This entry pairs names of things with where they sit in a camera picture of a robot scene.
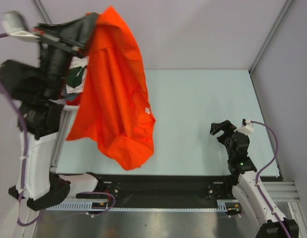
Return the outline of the orange t shirt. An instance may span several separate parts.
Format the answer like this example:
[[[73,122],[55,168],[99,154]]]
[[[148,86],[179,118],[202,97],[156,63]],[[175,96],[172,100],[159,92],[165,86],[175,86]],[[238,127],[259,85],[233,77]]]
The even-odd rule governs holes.
[[[133,170],[154,154],[154,125],[138,43],[109,7],[96,23],[84,90],[67,140],[90,138],[104,155]]]

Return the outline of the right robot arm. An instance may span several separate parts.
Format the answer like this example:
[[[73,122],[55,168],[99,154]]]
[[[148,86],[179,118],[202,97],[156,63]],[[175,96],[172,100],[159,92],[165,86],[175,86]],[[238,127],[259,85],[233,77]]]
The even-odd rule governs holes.
[[[293,219],[278,208],[260,178],[260,174],[271,163],[258,170],[248,155],[249,135],[254,132],[257,122],[244,119],[241,127],[236,127],[229,120],[212,123],[210,134],[222,135],[217,141],[225,146],[228,155],[230,175],[224,183],[224,195],[229,199],[237,199],[246,216],[257,230],[258,238],[297,238],[299,226]]]

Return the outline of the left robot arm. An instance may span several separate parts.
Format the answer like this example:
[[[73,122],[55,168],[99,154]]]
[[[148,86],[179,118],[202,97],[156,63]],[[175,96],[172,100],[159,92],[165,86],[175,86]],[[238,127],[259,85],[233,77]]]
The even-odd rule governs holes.
[[[8,35],[39,45],[37,67],[9,59],[0,66],[0,92],[18,100],[18,127],[23,145],[18,183],[9,189],[17,199],[25,198],[34,211],[62,203],[67,197],[93,198],[104,194],[102,178],[94,173],[61,176],[51,172],[51,159],[64,106],[66,76],[74,57],[84,58],[91,46],[97,13],[89,13],[63,24],[38,24],[29,30],[19,12],[4,14]]]

